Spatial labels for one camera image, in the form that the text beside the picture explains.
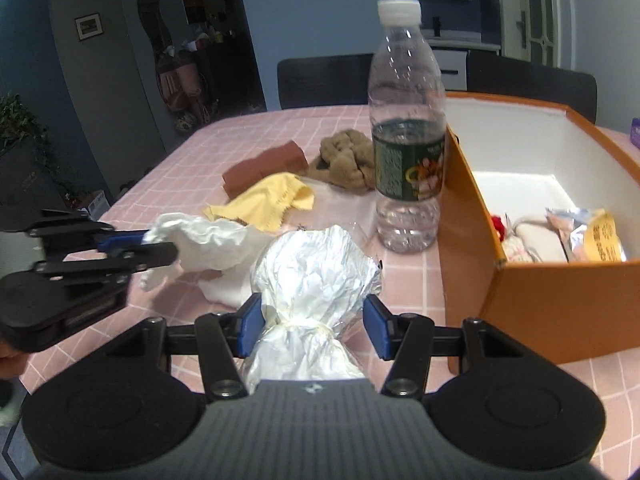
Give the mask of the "pink bags on rack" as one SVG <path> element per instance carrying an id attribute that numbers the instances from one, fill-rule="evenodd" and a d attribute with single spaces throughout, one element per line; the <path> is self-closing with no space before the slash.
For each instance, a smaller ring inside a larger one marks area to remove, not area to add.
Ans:
<path id="1" fill-rule="evenodd" d="M 194 132 L 205 122 L 198 66 L 186 50 L 163 52 L 155 65 L 160 98 L 168 108 L 175 130 L 182 136 Z"/>

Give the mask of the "small framed wall photo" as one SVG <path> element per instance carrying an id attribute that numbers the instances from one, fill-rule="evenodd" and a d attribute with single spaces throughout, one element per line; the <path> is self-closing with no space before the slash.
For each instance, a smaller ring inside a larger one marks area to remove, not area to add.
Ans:
<path id="1" fill-rule="evenodd" d="M 79 41 L 85 41 L 104 34 L 102 20 L 99 13 L 88 14 L 75 18 L 75 27 Z"/>

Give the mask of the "white glass panel door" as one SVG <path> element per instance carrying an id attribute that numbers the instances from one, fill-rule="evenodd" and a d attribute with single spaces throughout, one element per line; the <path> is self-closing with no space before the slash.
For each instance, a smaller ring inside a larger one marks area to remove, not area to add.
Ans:
<path id="1" fill-rule="evenodd" d="M 501 54 L 550 67 L 575 67 L 574 0 L 499 0 Z"/>

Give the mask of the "clear plastic water bottle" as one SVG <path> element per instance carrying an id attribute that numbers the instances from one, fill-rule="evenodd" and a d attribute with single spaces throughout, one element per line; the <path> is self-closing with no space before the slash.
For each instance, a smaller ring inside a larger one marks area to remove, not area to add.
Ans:
<path id="1" fill-rule="evenodd" d="M 381 0 L 378 18 L 384 39 L 368 84 L 376 234 L 392 252 L 416 254 L 433 244 L 439 227 L 446 92 L 421 32 L 420 2 Z"/>

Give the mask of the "silver yellow snack bag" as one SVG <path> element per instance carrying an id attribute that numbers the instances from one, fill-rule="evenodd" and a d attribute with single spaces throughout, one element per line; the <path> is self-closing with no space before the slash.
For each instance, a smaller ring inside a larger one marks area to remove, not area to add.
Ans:
<path id="1" fill-rule="evenodd" d="M 546 214 L 569 262 L 627 261 L 615 219 L 605 209 L 548 209 Z"/>

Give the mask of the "brown plush toy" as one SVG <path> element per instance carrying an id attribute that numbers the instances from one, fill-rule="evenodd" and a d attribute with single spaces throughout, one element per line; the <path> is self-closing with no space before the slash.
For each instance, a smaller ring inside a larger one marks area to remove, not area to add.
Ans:
<path id="1" fill-rule="evenodd" d="M 356 194 L 374 190 L 372 140 L 355 129 L 342 130 L 323 138 L 318 156 L 309 163 L 303 176 Z"/>

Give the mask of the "clear plastic bag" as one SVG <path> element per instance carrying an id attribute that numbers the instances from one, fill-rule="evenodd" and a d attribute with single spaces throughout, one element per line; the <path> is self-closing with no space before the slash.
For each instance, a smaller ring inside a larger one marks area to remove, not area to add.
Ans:
<path id="1" fill-rule="evenodd" d="M 382 266 L 383 251 L 375 246 L 375 192 L 352 193 L 326 182 L 308 178 L 302 181 L 314 192 L 314 206 L 311 210 L 290 209 L 284 216 L 281 231 L 340 226 L 378 266 Z"/>

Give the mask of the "white terry cloth pouch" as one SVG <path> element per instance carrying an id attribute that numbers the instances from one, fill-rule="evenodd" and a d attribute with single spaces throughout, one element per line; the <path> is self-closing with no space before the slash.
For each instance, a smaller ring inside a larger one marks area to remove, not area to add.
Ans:
<path id="1" fill-rule="evenodd" d="M 506 260 L 516 263 L 567 263 L 568 257 L 546 216 L 524 216 L 506 220 L 506 237 L 501 242 Z"/>

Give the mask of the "left black chair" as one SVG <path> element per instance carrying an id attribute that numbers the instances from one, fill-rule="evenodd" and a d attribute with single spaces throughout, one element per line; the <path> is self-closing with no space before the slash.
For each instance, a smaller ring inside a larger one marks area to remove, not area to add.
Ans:
<path id="1" fill-rule="evenodd" d="M 367 105 L 372 58 L 363 53 L 282 60 L 277 66 L 280 107 Z"/>

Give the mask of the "reddish brown sponge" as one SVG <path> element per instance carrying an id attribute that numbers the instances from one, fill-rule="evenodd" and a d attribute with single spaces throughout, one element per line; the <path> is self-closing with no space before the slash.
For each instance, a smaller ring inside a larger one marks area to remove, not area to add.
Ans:
<path id="1" fill-rule="evenodd" d="M 255 157 L 244 159 L 229 168 L 222 175 L 224 181 L 222 187 L 230 200 L 233 200 L 265 177 L 280 174 L 280 172 L 300 174 L 308 167 L 302 149 L 294 141 L 288 141 L 280 146 L 268 148 Z"/>

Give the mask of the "green houseplant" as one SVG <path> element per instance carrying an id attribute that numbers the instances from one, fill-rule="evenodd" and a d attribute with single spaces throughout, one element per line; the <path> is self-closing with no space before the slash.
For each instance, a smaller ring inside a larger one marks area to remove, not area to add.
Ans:
<path id="1" fill-rule="evenodd" d="M 56 192 L 63 195 L 58 158 L 48 128 L 23 103 L 19 94 L 9 92 L 1 97 L 1 155 L 25 143 L 32 144 L 36 166 L 51 180 Z"/>

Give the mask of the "silver foil bundle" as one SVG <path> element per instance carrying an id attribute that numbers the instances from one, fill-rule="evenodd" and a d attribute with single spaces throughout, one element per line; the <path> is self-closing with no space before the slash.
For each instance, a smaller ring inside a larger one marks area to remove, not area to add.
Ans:
<path id="1" fill-rule="evenodd" d="M 342 226 L 277 237 L 260 257 L 252 285 L 265 327 L 242 365 L 253 393 L 265 380 L 361 379 L 343 344 L 364 300 L 382 290 L 382 271 Z"/>

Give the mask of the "black chair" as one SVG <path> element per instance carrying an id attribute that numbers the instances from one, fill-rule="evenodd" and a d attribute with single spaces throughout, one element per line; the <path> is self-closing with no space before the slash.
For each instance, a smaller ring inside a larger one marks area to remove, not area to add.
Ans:
<path id="1" fill-rule="evenodd" d="M 597 121 L 598 86 L 592 75 L 471 51 L 466 58 L 469 92 L 516 96 L 569 106 Z"/>
<path id="2" fill-rule="evenodd" d="M 282 60 L 277 66 L 280 107 L 367 105 L 372 58 L 363 53 Z"/>

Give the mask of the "yellow cleaning cloth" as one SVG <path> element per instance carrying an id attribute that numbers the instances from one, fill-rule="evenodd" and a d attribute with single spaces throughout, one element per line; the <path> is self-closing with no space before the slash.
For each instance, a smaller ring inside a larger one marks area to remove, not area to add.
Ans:
<path id="1" fill-rule="evenodd" d="M 295 174 L 280 172 L 258 181 L 228 204 L 204 209 L 208 220 L 227 219 L 254 226 L 262 232 L 280 229 L 290 209 L 311 211 L 314 190 Z"/>

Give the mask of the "white tissue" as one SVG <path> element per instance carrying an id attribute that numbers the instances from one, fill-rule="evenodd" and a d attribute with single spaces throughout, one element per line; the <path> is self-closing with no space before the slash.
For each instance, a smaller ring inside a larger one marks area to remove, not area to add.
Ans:
<path id="1" fill-rule="evenodd" d="M 143 243 L 171 242 L 178 250 L 177 261 L 143 272 L 140 287 L 150 292 L 182 274 L 196 273 L 207 301 L 237 309 L 252 294 L 250 274 L 273 240 L 270 233 L 228 219 L 161 214 L 144 234 Z"/>

